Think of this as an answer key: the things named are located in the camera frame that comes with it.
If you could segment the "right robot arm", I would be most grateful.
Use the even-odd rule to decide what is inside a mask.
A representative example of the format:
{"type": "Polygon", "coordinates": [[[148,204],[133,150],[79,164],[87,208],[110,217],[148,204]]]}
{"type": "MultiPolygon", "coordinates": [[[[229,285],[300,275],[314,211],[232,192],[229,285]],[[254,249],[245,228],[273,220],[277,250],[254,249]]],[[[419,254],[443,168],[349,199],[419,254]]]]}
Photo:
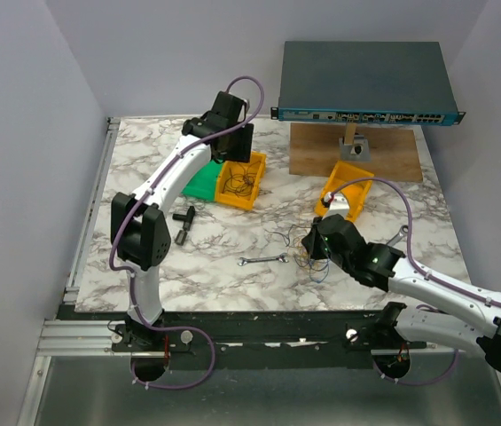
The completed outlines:
{"type": "Polygon", "coordinates": [[[368,242],[340,215],[315,218],[301,244],[312,259],[333,262],[363,286],[437,308],[428,318],[403,308],[396,317],[378,321],[374,336],[380,345],[427,341],[477,351],[501,373],[501,292],[435,272],[390,245],[368,242]]]}

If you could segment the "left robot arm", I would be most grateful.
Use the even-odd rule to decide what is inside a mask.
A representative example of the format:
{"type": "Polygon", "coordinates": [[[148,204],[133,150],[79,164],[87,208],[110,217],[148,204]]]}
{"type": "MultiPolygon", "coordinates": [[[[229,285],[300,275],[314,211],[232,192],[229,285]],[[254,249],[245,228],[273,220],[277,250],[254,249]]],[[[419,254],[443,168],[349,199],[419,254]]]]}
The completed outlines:
{"type": "Polygon", "coordinates": [[[218,92],[210,110],[184,122],[181,136],[158,169],[132,193],[117,193],[112,200],[109,266],[127,273],[128,315],[137,323],[132,339],[145,351],[156,349],[164,333],[181,330],[157,324],[163,313],[160,264],[171,246],[170,207],[208,163],[249,158],[254,126],[239,119],[246,112],[245,100],[218,92]]]}

